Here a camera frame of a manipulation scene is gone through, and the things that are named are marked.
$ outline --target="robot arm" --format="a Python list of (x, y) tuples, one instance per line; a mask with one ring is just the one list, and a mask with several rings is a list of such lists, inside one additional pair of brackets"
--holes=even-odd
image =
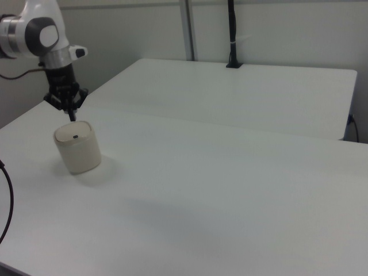
[(44, 100), (68, 113), (71, 121), (88, 95), (75, 80), (72, 62), (87, 54), (87, 48), (70, 45), (56, 0), (27, 0), (19, 16), (0, 19), (0, 58), (39, 58), (49, 83)]

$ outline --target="wall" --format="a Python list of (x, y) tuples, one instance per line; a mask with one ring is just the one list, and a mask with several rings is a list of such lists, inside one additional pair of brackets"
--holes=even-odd
[(141, 58), (186, 60), (179, 5), (62, 8), (71, 43), (89, 55), (74, 63), (93, 91)]
[[(0, 14), (19, 14), (23, 7), (22, 0), (0, 1)], [(0, 59), (0, 74), (17, 76), (37, 65), (37, 59)], [(14, 81), (0, 78), (0, 128), (39, 104), (47, 92), (47, 80), (42, 72)]]
[[(368, 143), (368, 2), (241, 4), (235, 11), (237, 36), (247, 37), (237, 43), (241, 62), (357, 70), (352, 112)], [(227, 62), (227, 6), (194, 0), (193, 18), (198, 60)]]

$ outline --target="table surface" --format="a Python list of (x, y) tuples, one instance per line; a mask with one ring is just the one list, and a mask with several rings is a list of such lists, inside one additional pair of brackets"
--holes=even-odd
[(102, 86), (90, 104), (339, 140), (356, 78), (353, 70), (142, 59)]
[(34, 276), (366, 275), (367, 145), (94, 106), (104, 93), (78, 112), (103, 154), (84, 174), (62, 163), (52, 134), (67, 116), (47, 103), (0, 130), (16, 197), (0, 262)]

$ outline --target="white cup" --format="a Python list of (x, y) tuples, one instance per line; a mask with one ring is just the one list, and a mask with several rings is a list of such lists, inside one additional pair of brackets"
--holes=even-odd
[(72, 122), (58, 128), (53, 134), (55, 144), (71, 173), (82, 173), (101, 162), (96, 135), (85, 121)]

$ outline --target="black cable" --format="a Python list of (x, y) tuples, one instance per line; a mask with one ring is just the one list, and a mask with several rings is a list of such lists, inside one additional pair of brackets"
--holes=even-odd
[(355, 122), (354, 120), (354, 116), (351, 117), (351, 122), (354, 123), (355, 126), (355, 133), (356, 133), (356, 142), (359, 142), (359, 133), (358, 133), (358, 126), (357, 126), (357, 122)]
[(4, 228), (4, 231), (2, 232), (2, 235), (0, 237), (0, 244), (2, 243), (7, 230), (9, 229), (9, 225), (10, 222), (12, 220), (13, 217), (13, 209), (14, 209), (14, 192), (13, 192), (13, 185), (12, 185), (12, 181), (10, 180), (9, 174), (7, 173), (7, 171), (5, 170), (5, 165), (4, 163), (1, 162), (0, 160), (0, 168), (2, 170), (2, 172), (5, 174), (6, 180), (7, 180), (7, 184), (9, 185), (9, 191), (10, 191), (10, 209), (9, 209), (9, 215), (7, 217), (7, 222)]
[(25, 76), (26, 74), (28, 73), (34, 73), (34, 72), (41, 72), (41, 71), (45, 71), (45, 69), (43, 68), (38, 68), (38, 69), (31, 69), (31, 70), (28, 70), (27, 72), (24, 72), (23, 74), (19, 75), (19, 76), (15, 76), (15, 77), (8, 77), (8, 76), (3, 76), (0, 74), (0, 78), (3, 78), (3, 79), (8, 79), (8, 80), (15, 80), (15, 79), (20, 79), (22, 78), (23, 76)]

